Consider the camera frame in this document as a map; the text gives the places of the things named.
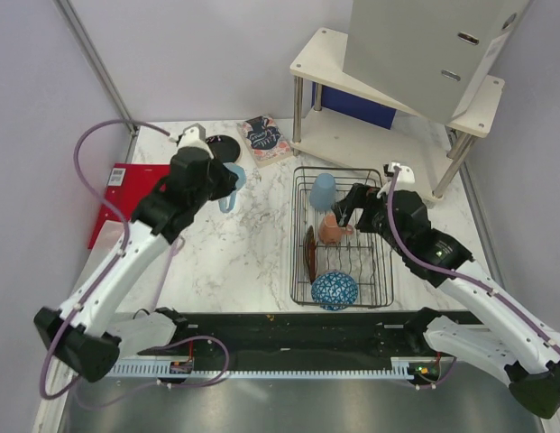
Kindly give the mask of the black plate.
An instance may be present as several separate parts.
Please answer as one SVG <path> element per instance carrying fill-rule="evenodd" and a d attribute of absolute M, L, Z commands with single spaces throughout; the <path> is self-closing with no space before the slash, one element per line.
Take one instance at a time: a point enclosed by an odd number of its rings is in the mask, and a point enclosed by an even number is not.
<path fill-rule="evenodd" d="M 241 155 L 239 142 L 229 135 L 217 134 L 208 136 L 206 143 L 217 159 L 223 163 L 235 163 Z"/>

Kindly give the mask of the pink ceramic mug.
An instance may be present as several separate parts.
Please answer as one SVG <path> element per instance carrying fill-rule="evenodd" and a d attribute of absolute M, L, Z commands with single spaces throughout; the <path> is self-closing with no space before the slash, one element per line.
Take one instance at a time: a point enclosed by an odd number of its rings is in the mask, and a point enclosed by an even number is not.
<path fill-rule="evenodd" d="M 334 213 L 326 214 L 318 229 L 318 236 L 323 244 L 340 244 L 345 236 L 353 233 L 354 228 L 352 226 L 341 227 L 337 224 Z"/>

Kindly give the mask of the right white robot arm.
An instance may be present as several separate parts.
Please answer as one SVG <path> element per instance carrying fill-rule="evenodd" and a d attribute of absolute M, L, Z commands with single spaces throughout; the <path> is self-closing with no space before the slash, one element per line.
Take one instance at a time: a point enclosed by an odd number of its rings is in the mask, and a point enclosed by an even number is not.
<path fill-rule="evenodd" d="M 513 299 L 454 237 L 432 227 L 417 193 L 386 194 L 355 183 L 332 206 L 336 223 L 347 226 L 356 209 L 362 212 L 358 231 L 379 235 L 412 274 L 456 299 L 486 328 L 472 330 L 422 308 L 405 325 L 405 347 L 471 364 L 506 385 L 529 412 L 551 419 L 560 409 L 560 333 Z"/>

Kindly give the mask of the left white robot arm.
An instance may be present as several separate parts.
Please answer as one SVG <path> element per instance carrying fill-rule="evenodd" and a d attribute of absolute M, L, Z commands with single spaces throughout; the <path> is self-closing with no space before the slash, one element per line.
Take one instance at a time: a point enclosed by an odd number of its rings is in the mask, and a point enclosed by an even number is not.
<path fill-rule="evenodd" d="M 196 213 L 216 201 L 234 208 L 245 184 L 243 168 L 197 147 L 183 147 L 133 210 L 124 234 L 84 284 L 57 309 L 41 308 L 33 323 L 50 355 L 88 382 L 106 376 L 122 357 L 159 345 L 170 355 L 188 347 L 188 331 L 163 313 L 114 324 L 125 296 L 148 266 L 189 227 Z"/>

